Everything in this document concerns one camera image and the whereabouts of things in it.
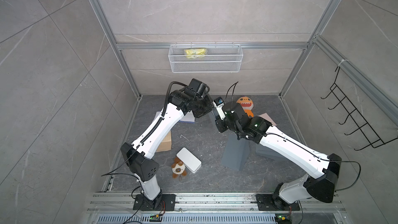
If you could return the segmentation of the grey envelope front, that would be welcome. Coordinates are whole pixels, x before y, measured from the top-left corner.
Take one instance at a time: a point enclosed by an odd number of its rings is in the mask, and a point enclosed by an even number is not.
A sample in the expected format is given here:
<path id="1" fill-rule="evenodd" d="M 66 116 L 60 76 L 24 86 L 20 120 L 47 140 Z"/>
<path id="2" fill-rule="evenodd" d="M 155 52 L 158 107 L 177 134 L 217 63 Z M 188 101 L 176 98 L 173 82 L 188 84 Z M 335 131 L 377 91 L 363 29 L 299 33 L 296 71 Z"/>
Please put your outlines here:
<path id="1" fill-rule="evenodd" d="M 276 160 L 276 161 L 286 161 L 287 160 L 287 158 L 285 158 L 278 152 L 276 152 L 268 147 L 265 147 L 261 144 L 256 145 L 256 154 L 259 156 L 263 156 L 263 157 L 272 159 L 272 160 Z"/>

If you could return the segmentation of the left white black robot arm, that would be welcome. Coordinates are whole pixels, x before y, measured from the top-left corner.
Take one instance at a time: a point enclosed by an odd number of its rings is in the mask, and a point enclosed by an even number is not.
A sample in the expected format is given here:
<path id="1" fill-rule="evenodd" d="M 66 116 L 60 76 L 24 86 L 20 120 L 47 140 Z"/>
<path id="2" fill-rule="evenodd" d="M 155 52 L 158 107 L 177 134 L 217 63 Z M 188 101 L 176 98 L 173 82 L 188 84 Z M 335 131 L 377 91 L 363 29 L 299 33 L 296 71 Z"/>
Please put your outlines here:
<path id="1" fill-rule="evenodd" d="M 197 79 L 188 85 L 171 82 L 160 115 L 135 141 L 121 147 L 125 163 L 142 188 L 143 201 L 153 209 L 161 204 L 162 190 L 156 177 L 159 164 L 152 157 L 172 127 L 187 113 L 200 118 L 211 111 L 208 93 L 209 87 Z"/>

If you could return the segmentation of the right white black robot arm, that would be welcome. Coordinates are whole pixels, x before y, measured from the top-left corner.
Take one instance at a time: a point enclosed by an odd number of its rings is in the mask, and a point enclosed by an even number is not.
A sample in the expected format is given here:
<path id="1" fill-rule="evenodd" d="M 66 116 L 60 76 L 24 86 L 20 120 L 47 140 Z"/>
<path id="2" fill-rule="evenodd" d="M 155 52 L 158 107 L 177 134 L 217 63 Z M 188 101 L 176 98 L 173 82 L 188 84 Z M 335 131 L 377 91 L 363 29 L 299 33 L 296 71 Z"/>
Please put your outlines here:
<path id="1" fill-rule="evenodd" d="M 253 141 L 294 162 L 306 174 L 289 183 L 280 183 L 272 194 L 277 209 L 304 199 L 314 198 L 331 203 L 339 179 L 341 157 L 317 152 L 284 134 L 270 121 L 250 117 L 239 103 L 226 103 L 221 97 L 212 102 L 212 111 L 219 132 L 231 130 L 237 138 Z"/>

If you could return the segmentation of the grey envelope gold rose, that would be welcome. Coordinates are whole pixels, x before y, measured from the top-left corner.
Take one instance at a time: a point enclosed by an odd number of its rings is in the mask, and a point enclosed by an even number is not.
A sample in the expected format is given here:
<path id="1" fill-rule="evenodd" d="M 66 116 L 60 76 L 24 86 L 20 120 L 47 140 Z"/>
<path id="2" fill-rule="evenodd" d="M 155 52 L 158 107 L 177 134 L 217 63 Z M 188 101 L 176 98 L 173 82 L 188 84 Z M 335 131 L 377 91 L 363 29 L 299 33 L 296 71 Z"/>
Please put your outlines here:
<path id="1" fill-rule="evenodd" d="M 221 158 L 221 164 L 235 171 L 241 171 L 250 154 L 249 141 L 237 139 L 236 134 L 229 134 Z"/>

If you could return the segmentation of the white blue bordered letter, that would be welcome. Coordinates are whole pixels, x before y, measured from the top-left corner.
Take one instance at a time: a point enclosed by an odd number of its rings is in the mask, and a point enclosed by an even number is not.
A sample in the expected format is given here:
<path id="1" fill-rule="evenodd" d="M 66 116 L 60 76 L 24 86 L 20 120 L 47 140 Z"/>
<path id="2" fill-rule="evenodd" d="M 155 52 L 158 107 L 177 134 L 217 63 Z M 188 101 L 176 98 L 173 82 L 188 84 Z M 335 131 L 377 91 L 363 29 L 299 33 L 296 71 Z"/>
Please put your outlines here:
<path id="1" fill-rule="evenodd" d="M 161 112 L 156 112 L 156 115 L 154 117 L 154 121 L 156 121 L 157 118 L 159 118 L 161 116 Z"/>

